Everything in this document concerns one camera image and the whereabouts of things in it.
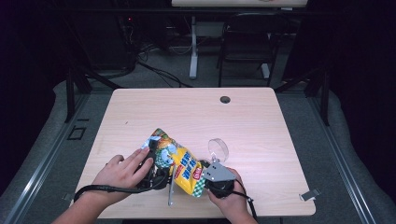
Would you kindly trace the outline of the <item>person's left hand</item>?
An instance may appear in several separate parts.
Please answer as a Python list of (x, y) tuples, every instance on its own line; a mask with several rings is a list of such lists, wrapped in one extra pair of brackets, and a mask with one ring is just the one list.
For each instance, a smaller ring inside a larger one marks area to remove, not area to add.
[[(114, 156), (93, 180), (94, 185), (107, 185), (111, 187), (133, 189), (149, 172), (153, 159), (147, 159), (149, 148), (137, 149), (132, 155), (124, 158), (121, 155)], [(104, 207), (120, 202), (128, 197), (124, 192), (88, 192), (95, 203)]]

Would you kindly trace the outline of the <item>dark equipment with red light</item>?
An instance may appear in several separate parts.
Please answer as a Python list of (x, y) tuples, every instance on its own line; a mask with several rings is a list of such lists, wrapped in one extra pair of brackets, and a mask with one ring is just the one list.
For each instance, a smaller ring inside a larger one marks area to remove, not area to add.
[(120, 16), (120, 28), (126, 45), (128, 59), (132, 66), (135, 66), (137, 46), (135, 42), (134, 21), (130, 16)]

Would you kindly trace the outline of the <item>white desk leg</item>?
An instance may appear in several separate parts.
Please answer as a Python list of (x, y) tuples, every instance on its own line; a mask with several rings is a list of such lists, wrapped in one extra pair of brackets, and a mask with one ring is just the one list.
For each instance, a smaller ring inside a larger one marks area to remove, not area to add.
[(190, 79), (197, 78), (198, 67), (198, 53), (197, 53), (197, 37), (196, 37), (196, 20), (191, 18), (191, 65), (190, 65)]

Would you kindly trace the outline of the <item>clear glass jar hinged lid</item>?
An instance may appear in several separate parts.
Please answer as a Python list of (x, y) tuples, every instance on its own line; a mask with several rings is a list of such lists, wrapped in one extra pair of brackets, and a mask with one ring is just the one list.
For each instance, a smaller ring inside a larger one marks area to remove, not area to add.
[(229, 158), (229, 149), (220, 138), (214, 138), (208, 141), (208, 151), (210, 162), (226, 162)]

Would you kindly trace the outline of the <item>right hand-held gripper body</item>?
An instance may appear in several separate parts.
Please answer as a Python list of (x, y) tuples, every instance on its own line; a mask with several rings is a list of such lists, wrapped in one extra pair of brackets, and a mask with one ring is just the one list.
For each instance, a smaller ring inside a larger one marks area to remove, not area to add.
[(217, 198), (225, 198), (233, 192), (236, 177), (219, 162), (210, 163), (207, 169), (204, 168), (202, 178), (205, 180), (205, 188)]

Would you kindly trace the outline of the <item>person's right hand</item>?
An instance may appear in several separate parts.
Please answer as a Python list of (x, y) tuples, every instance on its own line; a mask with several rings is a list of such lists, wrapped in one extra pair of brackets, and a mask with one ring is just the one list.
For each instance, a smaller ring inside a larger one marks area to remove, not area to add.
[[(234, 191), (245, 193), (242, 182), (239, 180), (234, 181)], [(248, 213), (247, 200), (239, 194), (230, 194), (225, 198), (217, 198), (210, 190), (207, 192), (209, 200), (215, 204), (220, 212), (227, 218), (231, 214)]]

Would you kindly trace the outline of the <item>black folding chair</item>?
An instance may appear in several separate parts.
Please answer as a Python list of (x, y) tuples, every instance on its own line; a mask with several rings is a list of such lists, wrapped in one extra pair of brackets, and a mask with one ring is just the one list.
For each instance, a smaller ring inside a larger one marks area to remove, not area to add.
[(224, 24), (221, 33), (217, 68), (218, 86), (222, 86), (224, 63), (256, 63), (258, 69), (268, 66), (270, 86), (281, 38), (290, 21), (278, 13), (238, 13)]

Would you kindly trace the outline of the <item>black metal frame stand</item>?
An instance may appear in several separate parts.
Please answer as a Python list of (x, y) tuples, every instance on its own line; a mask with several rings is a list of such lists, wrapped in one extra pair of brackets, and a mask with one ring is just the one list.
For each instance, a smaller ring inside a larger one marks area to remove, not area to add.
[(91, 93), (92, 86), (88, 81), (89, 77), (99, 81), (105, 86), (108, 86), (112, 90), (120, 89), (120, 85), (108, 80), (105, 77), (102, 77), (87, 66), (74, 64), (69, 69), (65, 80), (67, 104), (67, 115), (64, 121), (65, 123), (69, 122), (76, 113), (75, 88), (78, 88), (78, 90), (83, 94)]
[(298, 83), (308, 80), (304, 89), (306, 97), (315, 97), (320, 92), (319, 115), (326, 126), (329, 126), (328, 109), (330, 96), (330, 69), (326, 67), (315, 68), (301, 76), (287, 81), (280, 87), (275, 88), (275, 92), (283, 92)]

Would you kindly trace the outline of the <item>yellow spouted pouch green cap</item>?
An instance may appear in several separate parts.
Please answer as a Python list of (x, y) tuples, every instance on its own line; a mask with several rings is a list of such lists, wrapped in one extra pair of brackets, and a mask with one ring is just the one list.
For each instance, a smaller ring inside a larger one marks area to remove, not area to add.
[(204, 166), (200, 161), (160, 128), (151, 134), (142, 147), (148, 147), (151, 142), (154, 142), (156, 167), (168, 168), (169, 175), (175, 171), (176, 184), (190, 196), (200, 197), (205, 187), (205, 180), (202, 178)]

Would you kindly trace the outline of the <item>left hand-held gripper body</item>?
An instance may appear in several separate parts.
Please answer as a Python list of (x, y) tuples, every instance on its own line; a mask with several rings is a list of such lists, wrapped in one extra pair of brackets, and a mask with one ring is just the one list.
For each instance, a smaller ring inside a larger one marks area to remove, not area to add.
[(170, 173), (170, 169), (158, 168), (153, 164), (146, 176), (137, 184), (137, 188), (141, 191), (148, 191), (152, 189), (160, 190), (169, 187), (167, 203), (169, 206), (172, 206), (174, 185), (174, 174)]

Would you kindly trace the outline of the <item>aluminium floor rail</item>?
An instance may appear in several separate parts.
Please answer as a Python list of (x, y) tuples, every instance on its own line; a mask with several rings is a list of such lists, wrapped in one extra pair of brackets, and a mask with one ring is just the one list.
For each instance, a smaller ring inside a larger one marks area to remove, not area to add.
[(349, 165), (347, 164), (344, 153), (342, 152), (335, 136), (333, 135), (332, 127), (325, 124), (319, 113), (318, 101), (315, 98), (308, 98), (307, 101), (313, 110), (315, 118), (318, 120), (320, 129), (324, 132), (326, 139), (329, 142), (332, 158), (346, 187), (349, 198), (353, 202), (355, 210), (358, 213), (361, 224), (377, 224), (375, 217), (363, 196), (361, 188), (359, 187)]
[(0, 197), (0, 224), (49, 223), (69, 205), (63, 196), (73, 193), (85, 156), (81, 150), (71, 154), (70, 145), (78, 141), (67, 136), (73, 132), (88, 101), (87, 95), (79, 96), (74, 117), (65, 123), (65, 98), (61, 95), (56, 98), (20, 170)]

